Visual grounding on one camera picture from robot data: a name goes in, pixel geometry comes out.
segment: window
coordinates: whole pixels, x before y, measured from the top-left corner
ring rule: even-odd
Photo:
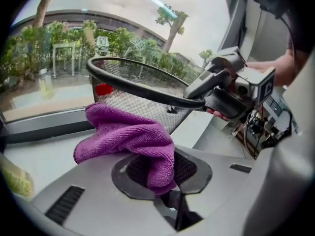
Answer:
[[[146,56],[150,53],[147,51],[130,52],[133,47],[129,44],[126,45],[130,47],[128,52],[114,53],[111,37],[108,53],[101,55],[128,55],[129,59],[150,63],[170,73],[169,67],[176,64],[179,69],[174,75],[188,83],[205,65],[199,54],[207,49],[215,52],[220,47],[233,45],[231,39],[236,38],[239,28],[232,24],[239,18],[230,14],[231,6],[239,6],[237,2],[233,4],[233,0],[159,0],[174,9],[171,16],[160,21],[156,0],[51,0],[44,26],[35,28],[32,27],[33,13],[39,1],[30,0],[21,10],[12,25],[14,35],[8,37],[1,55],[0,117],[8,134],[85,121],[84,107],[94,102],[85,63],[88,58],[100,55],[95,45],[85,40],[86,28],[92,29],[93,39],[100,35],[113,36],[117,28],[126,28],[130,41],[149,35],[154,59]],[[169,37],[175,11],[182,11],[177,16],[187,17],[170,48],[163,50],[168,60],[163,63],[161,48]],[[172,53],[178,53],[178,57],[183,55],[189,62],[182,62]]]

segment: purple microfiber cloth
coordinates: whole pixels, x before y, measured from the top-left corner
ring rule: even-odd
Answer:
[[[176,186],[174,181],[174,143],[155,120],[126,113],[94,103],[85,108],[88,121],[96,133],[81,141],[74,149],[74,161],[79,164],[90,158],[129,150],[151,157],[147,187],[156,195]]]

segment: sky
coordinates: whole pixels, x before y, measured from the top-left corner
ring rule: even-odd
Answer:
[[[40,0],[29,0],[18,14],[15,22],[36,13]],[[200,66],[199,53],[203,50],[216,51],[229,24],[225,0],[160,0],[173,9],[184,11],[188,18],[184,22],[184,35],[174,39],[170,52],[179,52],[192,58]],[[48,11],[61,9],[88,9],[115,14],[156,32],[167,39],[170,27],[155,22],[158,6],[150,0],[51,0]]]

